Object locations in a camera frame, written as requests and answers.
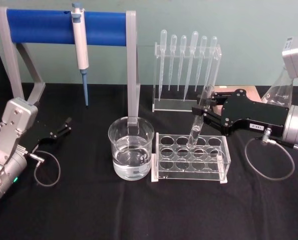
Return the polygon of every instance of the micropipette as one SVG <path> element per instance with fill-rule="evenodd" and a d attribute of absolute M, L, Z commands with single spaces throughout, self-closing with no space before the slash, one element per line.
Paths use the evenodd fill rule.
<path fill-rule="evenodd" d="M 212 63 L 212 59 L 213 59 L 213 54 L 215 51 L 215 46 L 217 45 L 217 37 L 213 36 L 211 39 L 211 43 L 210 43 L 210 49 L 209 49 L 209 60 L 208 60 L 208 66 L 207 66 L 207 70 L 205 73 L 205 83 L 204 85 L 206 86 L 208 79 L 209 79 L 209 74 L 210 74 L 210 70 L 211 70 L 211 63 Z"/>
<path fill-rule="evenodd" d="M 208 40 L 208 38 L 206 36 L 203 36 L 201 38 L 200 49 L 199 49 L 200 50 L 200 58 L 199 58 L 199 62 L 198 62 L 197 75 L 195 77 L 195 88 L 194 88 L 194 91 L 197 91 L 197 86 L 198 86 L 198 82 L 199 82 L 199 78 L 200 78 L 202 61 L 204 59 L 204 52 L 205 52 L 205 48 L 207 46 L 207 40 Z"/>
<path fill-rule="evenodd" d="M 78 67 L 82 74 L 83 89 L 84 89 L 84 99 L 85 105 L 88 107 L 88 83 L 87 83 L 87 72 L 89 67 L 88 59 L 88 47 L 87 47 L 87 35 L 85 31 L 85 21 L 84 21 L 84 8 L 81 8 L 79 2 L 72 4 L 74 10 L 71 12 L 72 25 L 74 33 L 74 43 L 77 52 Z"/>
<path fill-rule="evenodd" d="M 161 63 L 160 63 L 160 78 L 159 78 L 159 100 L 162 92 L 164 56 L 165 56 L 166 49 L 167 49 L 167 30 L 162 30 L 160 35 Z"/>
<path fill-rule="evenodd" d="M 185 96 L 187 95 L 188 88 L 189 88 L 191 69 L 192 69 L 192 62 L 193 62 L 195 48 L 197 47 L 198 38 L 199 38 L 199 33 L 197 31 L 194 31 L 192 33 L 192 36 L 191 36 L 190 59 L 189 59 L 189 66 L 188 66 L 188 72 L 187 72 L 187 79 L 185 81 L 183 100 L 185 100 Z"/>
<path fill-rule="evenodd" d="M 187 47 L 187 36 L 183 35 L 181 37 L 181 41 L 180 41 L 180 62 L 179 62 L 179 70 L 178 70 L 178 90 L 179 90 L 179 85 L 180 85 L 180 78 L 181 78 L 181 72 L 182 72 L 184 52 L 185 52 L 186 47 Z"/>
<path fill-rule="evenodd" d="M 177 36 L 172 35 L 171 36 L 171 43 L 170 43 L 171 56 L 170 56 L 170 66 L 169 66 L 169 88 L 168 88 L 168 90 L 170 90 L 170 85 L 171 85 L 173 60 L 174 60 L 176 45 L 177 45 Z"/>

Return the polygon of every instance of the table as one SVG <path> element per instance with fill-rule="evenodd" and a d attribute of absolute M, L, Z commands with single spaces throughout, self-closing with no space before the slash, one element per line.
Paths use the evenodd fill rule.
<path fill-rule="evenodd" d="M 24 85 L 26 95 L 30 84 Z M 268 87 L 258 87 L 263 95 Z M 9 91 L 0 91 L 0 121 Z M 298 151 L 289 179 L 271 182 L 258 176 L 244 157 L 248 139 L 238 131 L 228 137 L 231 165 L 228 183 L 160 180 L 150 175 L 124 181 L 113 170 L 107 135 L 110 124 L 127 114 L 124 85 L 90 85 L 89 109 L 79 84 L 47 84 L 37 120 L 57 126 L 72 117 L 72 133 L 52 150 L 62 167 L 52 188 L 37 185 L 35 161 L 0 200 L 0 240 L 298 240 Z M 293 103 L 298 105 L 298 87 Z M 187 135 L 189 112 L 152 112 L 152 86 L 141 86 L 139 116 L 161 134 Z M 203 134 L 218 135 L 209 126 Z M 271 149 L 250 153 L 271 174 L 283 174 L 290 163 Z"/>

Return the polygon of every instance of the test tube rack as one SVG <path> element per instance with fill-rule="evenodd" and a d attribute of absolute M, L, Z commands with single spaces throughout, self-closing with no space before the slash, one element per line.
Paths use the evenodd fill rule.
<path fill-rule="evenodd" d="M 226 137 L 200 135 L 194 149 L 187 148 L 188 137 L 156 133 L 151 181 L 187 179 L 227 183 L 231 159 Z"/>
<path fill-rule="evenodd" d="M 204 78 L 206 75 L 205 69 L 208 62 L 207 60 L 209 58 L 212 58 L 212 63 L 211 63 L 211 69 L 210 69 L 208 79 L 213 78 L 215 81 L 215 79 L 217 78 L 220 60 L 222 57 L 220 45 L 217 44 L 213 55 L 210 55 L 210 47 L 206 47 L 204 53 L 201 53 L 199 46 L 195 48 L 192 70 L 191 70 L 192 73 L 190 76 L 190 84 L 191 85 L 195 84 L 198 62 L 199 62 L 199 59 L 203 58 L 201 74 L 199 76 L 198 88 L 196 90 L 197 94 L 192 94 L 192 89 L 191 89 L 191 92 L 189 91 L 191 95 L 187 94 L 188 97 L 186 97 L 185 100 L 183 100 L 183 93 L 184 93 L 184 84 L 185 84 L 187 71 L 188 71 L 188 62 L 190 59 L 190 46 L 187 45 L 184 51 L 184 60 L 183 60 L 183 67 L 181 71 L 179 91 L 177 91 L 177 84 L 178 84 L 177 75 L 178 75 L 178 68 L 179 68 L 180 55 L 181 55 L 180 47 L 176 46 L 176 49 L 174 52 L 174 63 L 173 63 L 170 90 L 168 90 L 168 85 L 169 85 L 169 65 L 170 65 L 170 58 L 171 58 L 171 50 L 170 50 L 170 45 L 166 47 L 166 50 L 164 53 L 163 86 L 162 86 L 162 94 L 160 99 L 159 99 L 158 89 L 159 89 L 159 78 L 160 78 L 161 50 L 160 50 L 160 45 L 157 42 L 155 43 L 154 49 L 155 49 L 154 50 L 155 58 L 154 58 L 152 111 L 153 112 L 155 111 L 191 112 L 191 107 L 194 104 L 196 104 L 197 95 L 202 92 L 202 86 L 205 83 L 205 78 Z"/>

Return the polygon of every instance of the pipette stand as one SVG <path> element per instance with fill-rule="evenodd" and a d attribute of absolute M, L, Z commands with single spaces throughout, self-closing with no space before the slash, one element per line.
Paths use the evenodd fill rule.
<path fill-rule="evenodd" d="M 127 49 L 128 116 L 137 117 L 140 83 L 137 54 L 136 12 L 85 12 L 87 44 Z M 45 83 L 26 43 L 74 44 L 70 11 L 9 9 L 0 7 L 0 34 L 13 96 L 24 99 L 17 50 L 34 81 L 28 102 L 42 96 Z"/>
<path fill-rule="evenodd" d="M 198 94 L 201 94 L 202 92 L 202 86 L 205 82 L 205 67 L 207 65 L 209 56 L 209 49 L 210 47 L 206 47 L 204 57 L 202 54 L 200 54 L 200 47 L 196 47 L 194 58 L 193 58 L 193 66 L 192 66 L 192 72 L 190 76 L 190 83 L 191 85 L 195 84 L 195 78 L 196 78 L 196 71 L 197 71 L 197 65 L 200 58 L 203 57 L 202 62 L 202 68 L 201 68 L 201 74 L 198 82 L 198 88 L 196 91 L 196 95 L 193 96 L 191 99 L 188 99 L 189 92 L 186 96 L 185 101 L 183 101 L 183 94 L 184 94 L 184 84 L 185 79 L 187 75 L 187 69 L 188 69 L 188 62 L 190 57 L 190 46 L 187 45 L 186 50 L 184 52 L 184 61 L 183 61 L 183 67 L 182 67 L 182 73 L 181 73 L 181 79 L 180 79 L 180 90 L 176 90 L 177 85 L 177 73 L 178 73 L 178 66 L 179 66 L 179 58 L 180 58 L 180 47 L 177 46 L 175 50 L 174 55 L 174 63 L 173 63 L 173 71 L 172 71 L 172 78 L 171 78 L 171 89 L 168 91 L 168 73 L 169 73 L 169 62 L 170 62 L 170 45 L 167 46 L 165 51 L 165 60 L 164 60 L 164 72 L 163 72 L 163 87 L 162 87 L 162 94 L 161 98 L 159 100 L 159 93 L 158 93 L 158 86 L 159 86 L 159 69 L 160 69 L 160 57 L 161 57 L 161 51 L 160 51 L 160 45 L 158 43 L 155 43 L 155 50 L 154 50 L 154 79 L 153 79 L 153 104 L 152 104 L 152 111 L 176 111 L 176 112 L 191 112 L 191 107 L 196 104 L 196 97 Z M 209 78 L 216 78 L 217 72 L 220 65 L 221 60 L 221 48 L 220 45 L 217 45 L 216 50 L 214 52 L 214 55 L 212 56 L 212 65 L 210 70 Z"/>
<path fill-rule="evenodd" d="M 151 181 L 159 179 L 210 180 L 227 183 L 231 162 L 226 137 L 199 136 L 196 147 L 188 149 L 189 136 L 156 134 Z"/>

